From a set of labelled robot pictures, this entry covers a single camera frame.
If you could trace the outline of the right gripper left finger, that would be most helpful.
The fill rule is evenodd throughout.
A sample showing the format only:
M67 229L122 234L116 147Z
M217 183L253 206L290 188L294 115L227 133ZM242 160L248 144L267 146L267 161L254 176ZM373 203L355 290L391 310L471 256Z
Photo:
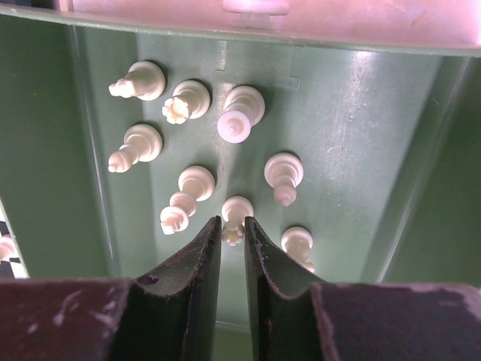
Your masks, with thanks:
M210 360L216 324L221 219L134 279L108 358Z

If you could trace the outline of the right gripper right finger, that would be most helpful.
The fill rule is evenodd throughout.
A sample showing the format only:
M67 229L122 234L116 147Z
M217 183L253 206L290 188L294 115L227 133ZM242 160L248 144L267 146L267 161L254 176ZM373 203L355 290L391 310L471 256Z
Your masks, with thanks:
M245 269L257 360L336 360L333 284L312 275L245 219Z

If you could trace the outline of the black and white chessboard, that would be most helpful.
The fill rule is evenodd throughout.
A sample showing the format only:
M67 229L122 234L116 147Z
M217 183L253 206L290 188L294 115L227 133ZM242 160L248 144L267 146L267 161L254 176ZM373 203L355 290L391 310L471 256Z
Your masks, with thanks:
M1 211L1 279L28 278L28 272L20 257L17 245L6 222L6 217Z

